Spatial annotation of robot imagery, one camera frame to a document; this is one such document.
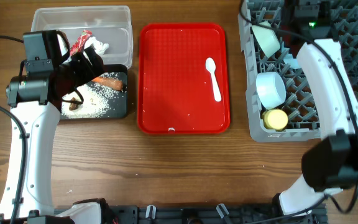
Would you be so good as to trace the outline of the white tissue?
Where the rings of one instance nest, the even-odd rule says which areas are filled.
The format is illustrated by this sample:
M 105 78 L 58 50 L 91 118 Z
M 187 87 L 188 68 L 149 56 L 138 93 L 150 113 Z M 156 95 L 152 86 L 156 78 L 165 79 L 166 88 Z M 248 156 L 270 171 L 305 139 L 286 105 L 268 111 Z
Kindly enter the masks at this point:
M 98 55 L 104 55 L 104 53 L 107 51 L 107 49 L 109 48 L 109 44 L 107 43 L 102 43 L 101 41 L 99 41 L 96 37 L 90 37 L 84 44 L 84 48 L 88 48 L 88 47 L 93 47 L 94 51 L 98 54 Z

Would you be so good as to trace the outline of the yellow plastic cup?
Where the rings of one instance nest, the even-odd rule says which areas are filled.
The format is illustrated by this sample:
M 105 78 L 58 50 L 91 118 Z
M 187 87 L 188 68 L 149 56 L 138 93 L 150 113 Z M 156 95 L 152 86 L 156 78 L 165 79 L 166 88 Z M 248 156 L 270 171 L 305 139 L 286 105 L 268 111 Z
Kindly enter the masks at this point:
M 267 129 L 283 130 L 288 124 L 288 115 L 283 110 L 267 110 L 262 113 L 262 120 Z

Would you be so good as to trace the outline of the red snack wrapper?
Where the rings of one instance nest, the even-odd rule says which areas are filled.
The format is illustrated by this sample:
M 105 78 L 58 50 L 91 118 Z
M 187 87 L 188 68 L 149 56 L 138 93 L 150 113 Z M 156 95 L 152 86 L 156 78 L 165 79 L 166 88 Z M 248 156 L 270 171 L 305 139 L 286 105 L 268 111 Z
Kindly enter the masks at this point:
M 84 29 L 79 38 L 77 38 L 76 42 L 71 46 L 70 55 L 74 55 L 78 52 L 81 52 L 86 41 L 92 36 L 92 34 L 93 33 L 90 30 Z

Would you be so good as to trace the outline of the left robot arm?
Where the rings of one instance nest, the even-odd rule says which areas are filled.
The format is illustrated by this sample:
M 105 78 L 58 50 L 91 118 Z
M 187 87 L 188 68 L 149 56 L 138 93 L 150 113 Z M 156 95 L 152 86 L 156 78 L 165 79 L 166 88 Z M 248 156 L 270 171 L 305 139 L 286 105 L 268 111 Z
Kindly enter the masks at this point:
M 6 88 L 12 141 L 0 223 L 22 223 L 54 214 L 51 186 L 52 148 L 64 96 L 104 73 L 101 57 L 88 47 L 68 48 L 60 30 L 23 35 L 26 59 Z

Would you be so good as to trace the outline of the large light blue plate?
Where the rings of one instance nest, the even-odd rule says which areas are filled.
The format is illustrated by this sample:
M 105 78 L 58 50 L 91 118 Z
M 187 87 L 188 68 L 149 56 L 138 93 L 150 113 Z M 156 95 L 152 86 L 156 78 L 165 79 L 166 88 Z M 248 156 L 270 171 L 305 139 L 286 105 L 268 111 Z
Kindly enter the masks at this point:
M 297 59 L 294 58 L 292 54 L 287 54 L 286 56 L 284 56 L 283 61 L 285 64 L 288 64 L 292 69 L 296 70 L 301 68 Z

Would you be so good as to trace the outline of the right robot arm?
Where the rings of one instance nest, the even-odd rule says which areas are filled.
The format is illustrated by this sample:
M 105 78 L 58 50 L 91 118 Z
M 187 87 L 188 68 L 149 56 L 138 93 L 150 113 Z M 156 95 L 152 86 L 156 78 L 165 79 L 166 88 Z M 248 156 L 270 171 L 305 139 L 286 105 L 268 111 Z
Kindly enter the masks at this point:
M 296 54 L 314 98 L 321 142 L 301 159 L 301 177 L 277 195 L 286 216 L 305 215 L 345 189 L 358 198 L 358 102 L 341 55 L 330 1 L 285 1 L 279 33 Z

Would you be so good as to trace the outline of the white rice pile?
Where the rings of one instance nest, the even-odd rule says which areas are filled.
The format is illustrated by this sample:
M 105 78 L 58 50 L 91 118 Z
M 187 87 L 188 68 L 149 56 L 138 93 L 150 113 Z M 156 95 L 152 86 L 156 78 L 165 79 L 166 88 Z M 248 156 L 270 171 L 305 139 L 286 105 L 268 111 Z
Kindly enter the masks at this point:
M 61 119 L 119 119 L 127 114 L 127 74 L 106 72 L 63 97 Z

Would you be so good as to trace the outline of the orange carrot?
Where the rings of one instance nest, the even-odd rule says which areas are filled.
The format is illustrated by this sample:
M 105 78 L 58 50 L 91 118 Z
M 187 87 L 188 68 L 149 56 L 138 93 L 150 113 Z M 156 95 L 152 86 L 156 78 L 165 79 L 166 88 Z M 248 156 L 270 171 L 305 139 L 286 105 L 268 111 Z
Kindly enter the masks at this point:
M 100 85 L 104 85 L 109 88 L 112 88 L 113 90 L 116 91 L 121 91 L 124 88 L 123 82 L 115 78 L 96 77 L 92 79 L 92 81 Z

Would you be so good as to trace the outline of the green bowl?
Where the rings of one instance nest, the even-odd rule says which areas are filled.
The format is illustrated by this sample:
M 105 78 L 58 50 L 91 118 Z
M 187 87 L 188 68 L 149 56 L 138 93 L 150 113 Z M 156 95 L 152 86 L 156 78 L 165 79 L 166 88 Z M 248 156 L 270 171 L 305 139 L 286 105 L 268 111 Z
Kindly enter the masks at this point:
M 268 21 L 263 21 L 257 26 L 252 26 L 254 37 L 256 38 L 259 47 L 268 58 L 280 50 L 279 40 L 271 28 L 272 26 Z

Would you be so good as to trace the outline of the dark dried mushroom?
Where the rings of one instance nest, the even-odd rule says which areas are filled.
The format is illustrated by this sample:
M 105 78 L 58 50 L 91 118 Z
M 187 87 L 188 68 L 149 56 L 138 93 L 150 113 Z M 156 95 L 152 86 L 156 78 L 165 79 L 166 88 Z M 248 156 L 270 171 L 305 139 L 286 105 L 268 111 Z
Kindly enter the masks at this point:
M 78 107 L 79 107 L 78 100 L 77 100 L 75 97 L 73 97 L 73 98 L 71 99 L 71 101 L 72 101 L 72 103 L 70 103 L 68 109 L 69 109 L 70 111 L 77 110 Z

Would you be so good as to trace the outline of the light blue bowl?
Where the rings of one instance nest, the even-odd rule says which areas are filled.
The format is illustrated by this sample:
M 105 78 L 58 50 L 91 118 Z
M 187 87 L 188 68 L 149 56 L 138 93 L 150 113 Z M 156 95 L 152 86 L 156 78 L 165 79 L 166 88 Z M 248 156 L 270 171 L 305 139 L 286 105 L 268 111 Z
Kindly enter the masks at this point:
M 277 72 L 259 73 L 256 88 L 260 102 L 267 110 L 282 105 L 286 100 L 285 84 Z

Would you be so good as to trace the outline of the white plastic spoon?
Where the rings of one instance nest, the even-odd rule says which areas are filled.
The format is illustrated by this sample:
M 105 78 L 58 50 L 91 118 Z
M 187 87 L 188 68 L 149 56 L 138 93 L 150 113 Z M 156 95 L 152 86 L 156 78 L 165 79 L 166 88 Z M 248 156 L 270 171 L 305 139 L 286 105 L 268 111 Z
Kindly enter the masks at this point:
M 215 75 L 216 64 L 211 57 L 208 57 L 206 59 L 205 67 L 211 75 L 211 83 L 212 83 L 212 87 L 213 87 L 214 100 L 216 102 L 220 102 L 222 100 L 222 96 L 221 96 L 219 85 L 218 85 L 216 75 Z

